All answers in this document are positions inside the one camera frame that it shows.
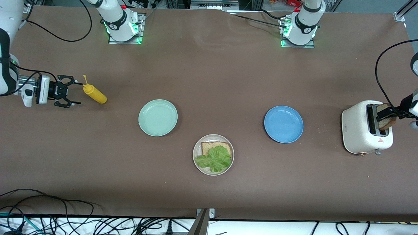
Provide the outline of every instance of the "metal post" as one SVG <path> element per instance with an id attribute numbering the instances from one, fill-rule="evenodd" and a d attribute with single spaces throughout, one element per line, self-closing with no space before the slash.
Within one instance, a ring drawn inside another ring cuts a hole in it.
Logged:
<path id="1" fill-rule="evenodd" d="M 397 12 L 393 13 L 393 17 L 397 22 L 405 21 L 404 16 L 408 13 L 412 8 L 414 8 L 418 4 L 418 0 L 408 0 L 405 5 L 403 5 Z"/>
<path id="2" fill-rule="evenodd" d="M 196 220 L 187 235 L 207 235 L 209 225 L 209 209 L 205 208 L 199 212 Z"/>

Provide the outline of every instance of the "plate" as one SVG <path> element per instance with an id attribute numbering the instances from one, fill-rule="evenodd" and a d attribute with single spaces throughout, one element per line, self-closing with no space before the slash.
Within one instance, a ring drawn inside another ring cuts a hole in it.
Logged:
<path id="1" fill-rule="evenodd" d="M 301 115 L 293 108 L 276 106 L 265 115 L 264 128 L 273 140 L 291 143 L 302 135 L 303 121 Z"/>
<path id="2" fill-rule="evenodd" d="M 225 142 L 228 143 L 229 146 L 231 147 L 231 165 L 225 169 L 223 169 L 220 172 L 211 172 L 209 167 L 199 167 L 196 164 L 196 160 L 195 158 L 199 157 L 200 155 L 202 155 L 202 142 L 206 142 L 206 143 L 210 143 L 210 142 Z M 202 138 L 200 138 L 200 140 L 197 141 L 197 143 L 194 145 L 193 148 L 193 162 L 194 165 L 203 173 L 206 174 L 208 176 L 218 176 L 218 175 L 222 175 L 223 173 L 227 172 L 227 170 L 229 170 L 232 166 L 232 164 L 234 163 L 234 148 L 232 147 L 231 142 L 226 139 L 225 137 L 223 137 L 222 135 L 217 135 L 217 134 L 210 134 L 210 135 L 206 135 Z"/>
<path id="3" fill-rule="evenodd" d="M 150 136 L 163 136 L 174 129 L 177 109 L 167 100 L 152 100 L 139 112 L 138 123 Z"/>

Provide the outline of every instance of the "white plate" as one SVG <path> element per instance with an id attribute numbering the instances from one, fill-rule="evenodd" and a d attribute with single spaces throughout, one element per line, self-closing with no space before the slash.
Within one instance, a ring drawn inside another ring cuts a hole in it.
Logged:
<path id="1" fill-rule="evenodd" d="M 231 147 L 231 165 L 225 169 L 223 169 L 222 171 L 219 172 L 211 172 L 210 171 L 210 167 L 199 167 L 196 164 L 196 158 L 199 157 L 200 155 L 202 155 L 202 142 L 206 142 L 206 143 L 210 143 L 210 142 L 225 142 L 228 143 L 229 146 Z M 222 135 L 217 135 L 217 134 L 210 134 L 210 135 L 206 135 L 202 138 L 200 138 L 200 140 L 197 141 L 197 143 L 194 145 L 193 148 L 193 162 L 194 165 L 203 173 L 206 174 L 208 176 L 218 176 L 218 175 L 222 175 L 223 173 L 227 172 L 227 170 L 229 170 L 232 166 L 232 163 L 234 163 L 234 148 L 232 147 L 231 142 L 226 139 L 225 137 L 223 137 Z"/>

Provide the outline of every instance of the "red object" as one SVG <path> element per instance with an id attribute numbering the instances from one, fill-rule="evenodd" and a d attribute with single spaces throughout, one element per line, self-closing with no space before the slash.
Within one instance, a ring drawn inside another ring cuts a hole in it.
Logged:
<path id="1" fill-rule="evenodd" d="M 298 0 L 287 0 L 286 1 L 286 4 L 287 5 L 291 5 L 291 6 L 294 6 L 294 7 L 300 7 L 300 5 L 302 4 L 300 1 L 298 1 Z"/>

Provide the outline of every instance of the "bread slice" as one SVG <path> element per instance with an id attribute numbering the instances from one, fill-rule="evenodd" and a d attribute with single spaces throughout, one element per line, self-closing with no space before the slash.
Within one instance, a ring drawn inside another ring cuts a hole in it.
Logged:
<path id="1" fill-rule="evenodd" d="M 210 142 L 210 143 L 202 142 L 203 155 L 208 155 L 209 149 L 214 148 L 216 146 L 222 146 L 226 148 L 228 150 L 229 156 L 231 156 L 231 147 L 229 146 L 228 143 L 225 143 L 225 142 Z"/>
<path id="2" fill-rule="evenodd" d="M 389 108 L 389 107 L 390 107 L 390 104 L 384 103 L 384 104 L 381 104 L 381 105 L 377 106 L 376 111 L 380 112 L 380 111 L 382 111 L 386 108 Z M 389 127 L 391 127 L 395 123 L 396 123 L 396 118 L 395 117 L 385 118 L 385 119 L 379 121 L 379 130 L 383 131 L 383 130 L 389 129 Z"/>

